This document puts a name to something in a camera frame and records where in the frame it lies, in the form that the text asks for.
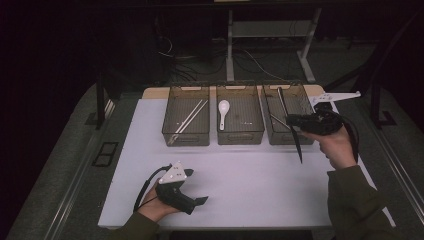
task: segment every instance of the chopsticks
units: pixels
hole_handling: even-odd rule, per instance
[[[187,116],[187,118],[181,123],[181,126],[175,131],[175,134],[172,135],[172,137],[168,141],[168,145],[174,144],[175,140],[177,140],[180,133],[182,133],[188,125],[190,125],[191,121],[199,114],[199,112],[203,109],[203,107],[208,103],[208,100],[206,100],[203,104],[203,99],[197,103],[197,105],[193,108],[193,110],[190,112],[190,114]]]

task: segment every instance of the gray floor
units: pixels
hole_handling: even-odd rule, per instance
[[[358,45],[347,49],[348,42],[323,41],[314,43],[308,56],[317,79],[317,84],[326,85],[362,64],[372,53],[373,45]],[[302,44],[298,41],[261,40],[236,42],[236,49],[252,54],[268,73],[288,80],[299,79],[305,84],[305,77],[298,63],[295,50]],[[236,50],[235,76],[237,80],[273,79],[263,73],[250,56],[243,50]],[[225,80],[225,65],[220,68],[225,56],[219,55],[214,61],[186,61],[178,69],[190,72],[194,78],[204,81]],[[170,81],[179,78],[173,76]],[[347,92],[353,81],[335,92]],[[104,239],[109,231],[99,228],[102,203],[105,200],[119,153],[140,94],[125,94],[115,101],[115,109],[100,130],[86,125],[91,113],[96,111],[95,88],[88,89],[53,150],[43,173],[25,203],[8,239]],[[424,227],[414,211],[402,186],[388,163],[387,154],[379,141],[384,135],[390,147],[400,158],[407,173],[417,188],[424,189],[424,135],[397,105],[390,93],[383,91],[382,110],[389,111],[397,123],[376,130],[367,116],[369,95],[361,99],[346,100],[336,105],[342,115],[355,122],[360,132],[360,155],[377,188],[388,198],[388,209],[398,230],[406,239],[424,239]],[[92,167],[100,143],[119,142],[118,152],[112,165],[107,168]],[[331,229],[314,229],[315,240],[329,240]]]

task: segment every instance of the ceramic spoon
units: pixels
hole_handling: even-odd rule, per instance
[[[227,115],[228,110],[230,110],[230,103],[227,100],[222,100],[218,105],[219,113],[221,114],[221,123],[219,124],[219,129],[224,130],[224,121],[225,115]]]

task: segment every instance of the green sleeve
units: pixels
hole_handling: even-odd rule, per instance
[[[148,240],[156,234],[159,225],[140,213],[133,213],[128,221],[119,229],[113,230],[109,240]]]
[[[401,239],[383,213],[383,197],[359,166],[328,172],[328,212],[338,240]]]

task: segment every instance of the tongs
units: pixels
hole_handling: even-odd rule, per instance
[[[289,115],[289,113],[287,111],[287,105],[286,105],[286,102],[284,100],[283,89],[281,87],[278,87],[277,91],[278,91],[278,97],[280,98],[280,103],[281,103],[281,106],[283,108],[284,114],[287,117]],[[300,148],[300,142],[299,142],[299,137],[297,136],[297,132],[294,130],[293,125],[287,124],[287,121],[286,121],[286,124],[284,124],[284,126],[288,126],[290,128],[290,131],[292,132],[292,135],[293,135],[294,143],[296,144],[297,153],[299,154],[300,163],[303,163],[303,161],[302,161],[302,149]]]
[[[197,116],[197,114],[199,114],[199,112],[203,109],[203,107],[206,105],[208,100],[206,100],[203,104],[202,102],[203,102],[203,99],[201,99],[199,103],[197,103],[197,105],[190,112],[187,118],[181,123],[181,126],[177,129],[177,131],[175,131],[175,134],[173,134],[171,138],[168,140],[168,145],[174,144],[175,140],[178,139],[179,134],[182,133],[188,127],[188,125],[190,125],[191,121],[193,121],[193,119]]]

